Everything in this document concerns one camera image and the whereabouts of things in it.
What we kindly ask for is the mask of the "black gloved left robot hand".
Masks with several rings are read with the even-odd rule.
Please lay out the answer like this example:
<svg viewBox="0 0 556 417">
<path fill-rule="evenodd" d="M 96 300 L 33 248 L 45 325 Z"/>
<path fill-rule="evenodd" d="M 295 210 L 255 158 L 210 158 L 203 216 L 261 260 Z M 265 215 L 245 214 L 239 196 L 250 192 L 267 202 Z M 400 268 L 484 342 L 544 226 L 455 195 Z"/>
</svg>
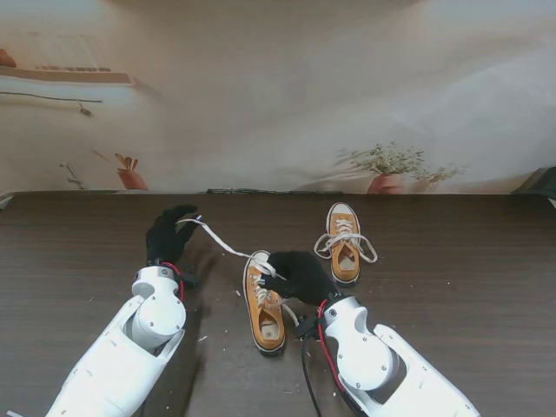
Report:
<svg viewBox="0 0 556 417">
<path fill-rule="evenodd" d="M 182 257 L 185 245 L 195 232 L 197 224 L 187 222 L 180 229 L 178 221 L 189 215 L 189 219 L 198 220 L 195 205 L 178 205 L 164 210 L 146 233 L 146 265 L 158 266 L 163 263 L 177 265 Z"/>
</svg>

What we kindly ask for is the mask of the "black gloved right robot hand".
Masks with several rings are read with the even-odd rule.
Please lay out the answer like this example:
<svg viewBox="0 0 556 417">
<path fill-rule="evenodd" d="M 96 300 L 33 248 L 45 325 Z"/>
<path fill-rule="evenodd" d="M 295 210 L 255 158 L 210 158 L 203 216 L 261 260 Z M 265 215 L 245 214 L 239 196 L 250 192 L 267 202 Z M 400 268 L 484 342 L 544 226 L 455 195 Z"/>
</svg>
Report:
<svg viewBox="0 0 556 417">
<path fill-rule="evenodd" d="M 295 298 L 319 307 L 339 291 L 316 257 L 306 251 L 274 252 L 268 258 L 276 276 L 262 275 L 261 288 L 276 292 L 281 298 Z"/>
</svg>

